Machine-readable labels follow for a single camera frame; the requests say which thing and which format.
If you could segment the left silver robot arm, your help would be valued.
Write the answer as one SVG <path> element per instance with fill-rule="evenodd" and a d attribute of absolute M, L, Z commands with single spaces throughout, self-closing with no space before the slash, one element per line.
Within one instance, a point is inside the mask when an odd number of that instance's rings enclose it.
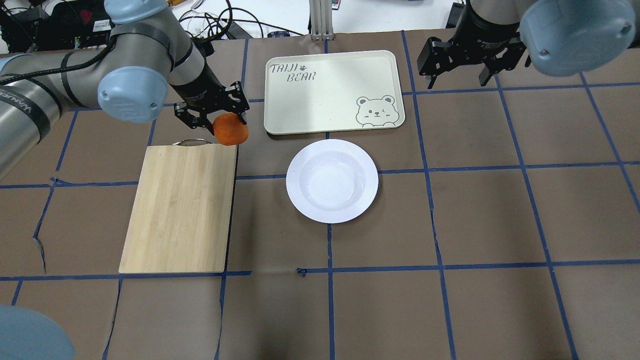
<path fill-rule="evenodd" d="M 65 112 L 100 108 L 130 123 L 157 119 L 173 89 L 174 114 L 215 135 L 208 114 L 245 124 L 242 84 L 222 85 L 165 0 L 106 0 L 114 27 L 103 50 L 16 54 L 1 60 L 1 176 L 50 133 Z"/>

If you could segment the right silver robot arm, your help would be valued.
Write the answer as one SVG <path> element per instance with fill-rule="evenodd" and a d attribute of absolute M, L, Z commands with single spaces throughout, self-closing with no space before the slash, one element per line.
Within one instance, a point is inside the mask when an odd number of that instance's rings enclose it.
<path fill-rule="evenodd" d="M 428 89 L 443 73 L 480 64 L 485 86 L 523 56 L 526 67 L 567 77 L 601 68 L 638 41 L 637 0 L 468 0 L 448 41 L 426 40 L 417 68 Z"/>

